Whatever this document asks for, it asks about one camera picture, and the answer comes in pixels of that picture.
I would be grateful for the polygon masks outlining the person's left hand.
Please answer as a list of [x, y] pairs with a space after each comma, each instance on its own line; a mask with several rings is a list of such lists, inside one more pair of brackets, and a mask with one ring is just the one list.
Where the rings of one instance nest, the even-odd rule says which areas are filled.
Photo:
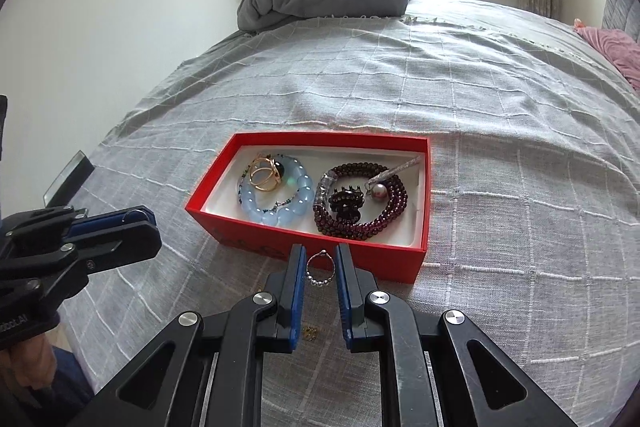
[[9, 369], [22, 387], [38, 390], [53, 383], [58, 363], [49, 338], [41, 334], [2, 350], [1, 366]]

